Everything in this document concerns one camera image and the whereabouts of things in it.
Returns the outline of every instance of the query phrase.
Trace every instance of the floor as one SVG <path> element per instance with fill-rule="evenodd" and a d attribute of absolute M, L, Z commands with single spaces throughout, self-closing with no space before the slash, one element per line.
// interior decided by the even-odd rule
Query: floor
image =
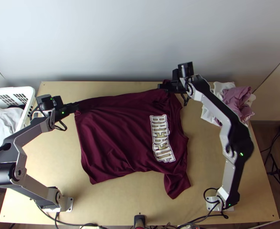
<path fill-rule="evenodd" d="M 259 145 L 260 150 L 268 148 L 271 144 L 271 141 L 275 134 L 278 131 L 278 127 L 280 126 L 280 122 L 252 122 L 253 130 L 256 135 L 257 143 Z M 272 148 L 273 156 L 276 160 L 280 168 L 280 137 L 274 143 Z M 262 153 L 262 158 L 265 159 L 267 152 Z M 271 170 L 271 160 L 269 159 L 266 164 L 267 171 Z M 269 176 L 269 182 L 272 188 L 272 192 L 274 195 L 274 199 L 277 205 L 279 217 L 280 217 L 280 185 L 276 182 L 276 180 Z M 246 224 L 219 224 L 219 225 L 202 225 L 206 229 L 248 229 L 254 226 L 259 225 L 259 223 L 246 223 Z M 130 229 L 131 226 L 124 227 L 109 227 L 109 229 Z M 54 225 L 31 225 L 31 224 L 16 224 L 14 229 L 54 229 Z M 59 226 L 60 229 L 75 229 L 76 227 L 70 226 Z M 264 229 L 272 229 L 277 228 L 280 229 L 280 222 L 261 227 Z"/>

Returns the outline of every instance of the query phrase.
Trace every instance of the white laundry basket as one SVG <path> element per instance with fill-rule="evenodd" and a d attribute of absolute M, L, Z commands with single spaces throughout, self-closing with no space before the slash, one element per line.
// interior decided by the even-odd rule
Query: white laundry basket
<path fill-rule="evenodd" d="M 0 88 L 0 108 L 5 109 L 10 105 L 26 105 L 18 122 L 16 131 L 30 124 L 30 113 L 35 100 L 33 87 L 4 87 Z"/>

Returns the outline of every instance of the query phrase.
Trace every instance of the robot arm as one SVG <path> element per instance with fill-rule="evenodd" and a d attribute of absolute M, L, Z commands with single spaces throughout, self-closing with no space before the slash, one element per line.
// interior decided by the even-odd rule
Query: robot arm
<path fill-rule="evenodd" d="M 31 120 L 29 126 L 7 137 L 0 147 L 0 187 L 28 196 L 42 210 L 71 211 L 73 198 L 64 197 L 56 187 L 46 187 L 27 175 L 27 155 L 22 147 L 41 133 L 54 130 L 55 123 L 73 113 L 77 104 L 64 105 L 59 96 L 50 95 L 39 96 L 36 100 L 44 117 Z"/>
<path fill-rule="evenodd" d="M 194 74 L 192 62 L 178 65 L 178 69 L 173 70 L 173 80 L 166 84 L 159 84 L 158 88 L 182 94 L 185 105 L 189 98 L 202 102 L 222 123 L 219 136 L 222 153 L 226 159 L 224 176 L 216 196 L 206 198 L 209 199 L 206 200 L 207 209 L 212 209 L 217 201 L 220 203 L 215 208 L 217 211 L 234 206 L 240 200 L 238 187 L 244 164 L 254 149 L 248 128 L 236 113 L 211 92 L 208 82 L 200 75 Z"/>
<path fill-rule="evenodd" d="M 211 203 L 219 202 L 216 210 L 224 210 L 238 203 L 238 187 L 244 164 L 253 152 L 253 143 L 248 128 L 241 123 L 238 116 L 211 91 L 206 80 L 194 75 L 192 62 L 178 65 L 173 71 L 173 80 L 160 84 L 158 88 L 169 92 L 187 94 L 184 98 L 187 105 L 190 98 L 201 101 L 222 123 L 220 141 L 223 155 L 226 158 L 222 186 Z M 64 105 L 60 96 L 43 95 L 36 98 L 37 108 L 43 117 L 36 117 L 24 129 L 6 138 L 0 147 L 0 187 L 11 188 L 36 202 L 45 211 L 71 211 L 73 198 L 62 196 L 56 187 L 46 187 L 27 175 L 25 168 L 27 155 L 22 147 L 43 132 L 52 131 L 56 122 L 78 109 L 76 103 Z"/>

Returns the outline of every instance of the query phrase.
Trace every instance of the tabletop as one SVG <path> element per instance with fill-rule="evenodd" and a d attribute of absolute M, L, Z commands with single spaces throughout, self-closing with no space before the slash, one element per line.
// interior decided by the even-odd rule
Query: tabletop
<path fill-rule="evenodd" d="M 87 98 L 142 92 L 157 88 L 158 82 L 42 82 L 38 95 L 60 95 L 64 103 Z M 63 119 L 66 132 L 41 134 L 23 147 L 27 173 L 47 187 L 56 186 L 73 197 L 71 212 L 59 220 L 67 223 L 98 223 L 103 226 L 132 225 L 134 216 L 144 214 L 148 225 L 186 223 L 208 213 L 203 192 L 222 183 L 225 157 L 219 140 L 219 127 L 200 118 L 202 104 L 190 100 L 181 110 L 188 142 L 187 174 L 191 187 L 172 200 L 164 189 L 163 174 L 135 172 L 92 185 L 80 163 L 80 144 L 74 115 Z M 279 219 L 273 194 L 251 125 L 254 152 L 246 162 L 239 187 L 240 201 L 229 219 L 207 218 L 204 224 L 263 222 Z M 54 224 L 33 201 L 8 189 L 0 222 Z"/>

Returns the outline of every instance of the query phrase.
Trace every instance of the pile of clothes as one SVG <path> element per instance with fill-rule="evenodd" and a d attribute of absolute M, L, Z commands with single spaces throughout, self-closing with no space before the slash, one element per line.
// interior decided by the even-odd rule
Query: pile of clothes
<path fill-rule="evenodd" d="M 251 105 L 256 99 L 256 96 L 251 93 L 251 87 L 236 87 L 234 82 L 214 82 L 213 85 L 214 89 L 211 89 L 211 91 L 214 95 L 231 108 L 238 115 L 241 122 L 248 125 L 248 120 L 254 115 Z M 219 120 L 204 105 L 201 118 L 216 126 L 221 126 Z"/>
<path fill-rule="evenodd" d="M 0 146 L 6 137 L 15 133 L 22 113 L 23 109 L 20 107 L 0 108 Z"/>

